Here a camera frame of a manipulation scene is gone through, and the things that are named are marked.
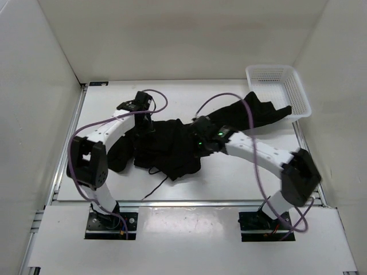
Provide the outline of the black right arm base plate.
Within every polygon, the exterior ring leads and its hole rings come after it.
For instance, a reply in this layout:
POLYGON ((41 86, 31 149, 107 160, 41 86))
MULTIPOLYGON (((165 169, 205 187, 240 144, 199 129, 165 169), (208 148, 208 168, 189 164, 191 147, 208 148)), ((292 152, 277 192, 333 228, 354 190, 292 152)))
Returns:
POLYGON ((294 233, 280 220, 262 217, 258 212, 239 212, 238 223, 242 242, 292 242, 294 233))

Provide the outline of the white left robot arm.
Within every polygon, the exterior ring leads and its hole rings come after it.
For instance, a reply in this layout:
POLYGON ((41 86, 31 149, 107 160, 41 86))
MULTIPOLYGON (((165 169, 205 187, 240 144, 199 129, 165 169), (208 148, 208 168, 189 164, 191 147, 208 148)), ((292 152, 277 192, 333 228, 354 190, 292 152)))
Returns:
POLYGON ((109 171, 114 169, 108 157, 112 151, 129 154, 133 148, 131 141, 153 132, 151 114, 156 110, 150 108, 152 102, 148 94, 144 99, 125 101, 110 118, 95 122, 97 129, 79 136, 79 132, 90 127, 85 125, 68 142, 67 176, 107 229, 123 223, 119 204, 106 183, 109 171))

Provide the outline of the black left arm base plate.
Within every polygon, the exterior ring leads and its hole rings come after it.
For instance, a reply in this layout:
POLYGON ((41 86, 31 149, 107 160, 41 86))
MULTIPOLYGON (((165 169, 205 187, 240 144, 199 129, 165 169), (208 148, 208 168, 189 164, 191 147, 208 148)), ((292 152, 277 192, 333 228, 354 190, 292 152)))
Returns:
POLYGON ((101 215, 90 210, 85 227, 84 239, 90 240, 136 240, 138 227, 138 212, 121 212, 124 223, 116 217, 104 219, 101 215))

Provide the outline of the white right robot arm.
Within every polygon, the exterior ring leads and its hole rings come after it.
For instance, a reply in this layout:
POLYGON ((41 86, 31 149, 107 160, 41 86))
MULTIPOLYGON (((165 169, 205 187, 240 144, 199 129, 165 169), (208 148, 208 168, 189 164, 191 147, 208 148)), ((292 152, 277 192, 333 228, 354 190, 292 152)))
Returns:
POLYGON ((218 128, 205 116, 191 123, 189 133, 199 157, 220 152, 253 163, 256 180, 260 180, 259 167, 280 179, 279 191, 265 197, 257 212, 258 224, 264 229, 276 225, 279 217, 291 208, 304 206, 322 181, 312 157, 304 149, 295 152, 277 149, 232 127, 218 128))

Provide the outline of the black trousers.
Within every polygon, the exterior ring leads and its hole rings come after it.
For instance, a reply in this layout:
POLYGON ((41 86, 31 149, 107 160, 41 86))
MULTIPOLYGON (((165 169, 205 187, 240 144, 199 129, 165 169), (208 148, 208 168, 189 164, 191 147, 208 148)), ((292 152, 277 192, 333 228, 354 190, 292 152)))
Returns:
MULTIPOLYGON (((290 105, 275 109, 273 103, 261 102, 254 92, 244 98, 252 113, 253 127, 262 127, 292 114, 290 105)), ((239 131, 249 129, 248 115, 241 101, 222 107, 207 115, 216 127, 230 126, 239 131)), ((180 119, 153 121, 154 132, 137 135, 131 129, 111 147, 107 154, 108 168, 122 172, 131 158, 140 168, 156 168, 171 180, 201 169, 200 158, 194 154, 194 141, 189 136, 189 124, 180 119)))

